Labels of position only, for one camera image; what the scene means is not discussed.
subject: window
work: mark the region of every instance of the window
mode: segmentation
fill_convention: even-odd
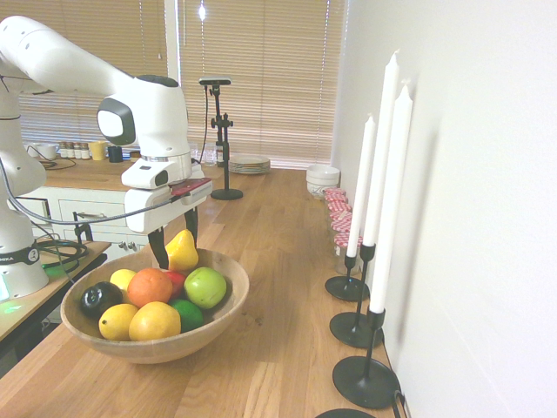
[[[221,88],[220,104],[234,122],[232,154],[266,156],[275,167],[329,164],[344,2],[178,1],[188,140],[201,144],[205,132],[198,79],[226,75],[232,85]],[[210,97],[209,119],[215,114]]]
[[[46,24],[74,44],[138,76],[166,75],[164,0],[3,0],[0,21],[21,15]],[[23,140],[103,139],[97,127],[102,98],[51,93],[20,96]]]

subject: wooden bowl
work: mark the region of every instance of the wooden bowl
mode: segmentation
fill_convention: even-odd
[[[121,268],[139,271],[157,266],[147,251],[134,253],[96,268],[79,280],[64,296],[62,322],[84,344],[100,353],[119,357],[131,363],[163,363],[185,357],[217,338],[241,312],[250,287],[244,268],[230,257],[198,249],[198,266],[211,267],[225,276],[228,289],[225,298],[213,309],[205,310],[205,325],[188,333],[151,341],[110,341],[98,331],[98,321],[84,316],[79,308],[81,295],[99,281],[108,281]]]

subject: white candle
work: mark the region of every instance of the white candle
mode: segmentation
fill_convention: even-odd
[[[358,251],[359,228],[364,215],[364,204],[366,202],[366,189],[369,182],[369,171],[372,168],[374,131],[375,122],[373,122],[373,117],[370,116],[369,119],[367,119],[366,126],[364,127],[362,151],[359,157],[356,195],[354,196],[354,204],[352,205],[352,223],[350,224],[348,247],[346,248],[346,256],[348,257],[356,257],[356,252]]]
[[[399,65],[397,64],[397,52],[395,52],[391,57],[391,61],[389,61],[389,64],[385,67],[381,108],[379,110],[379,125],[377,127],[377,141],[375,145],[375,155],[373,156],[372,183],[369,187],[369,197],[367,201],[366,226],[364,228],[363,241],[365,246],[374,246],[377,239],[383,186],[385,184],[386,158],[389,151],[391,126],[393,124],[394,98],[397,94],[398,83]]]
[[[386,168],[385,193],[381,207],[381,223],[375,253],[372,290],[369,298],[369,310],[381,314],[385,310],[386,286],[391,269],[393,255],[394,228],[399,210],[400,189],[404,174],[406,146],[410,131],[410,117],[413,102],[404,86],[394,104],[393,133]]]

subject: wall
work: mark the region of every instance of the wall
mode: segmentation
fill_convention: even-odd
[[[332,163],[350,198],[398,48],[412,80],[385,333],[413,416],[555,416],[557,3],[346,9]]]

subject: pear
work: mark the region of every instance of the pear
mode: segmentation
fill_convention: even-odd
[[[168,269],[172,272],[191,270],[199,262],[193,235],[187,229],[179,232],[166,245],[166,252],[168,253]]]

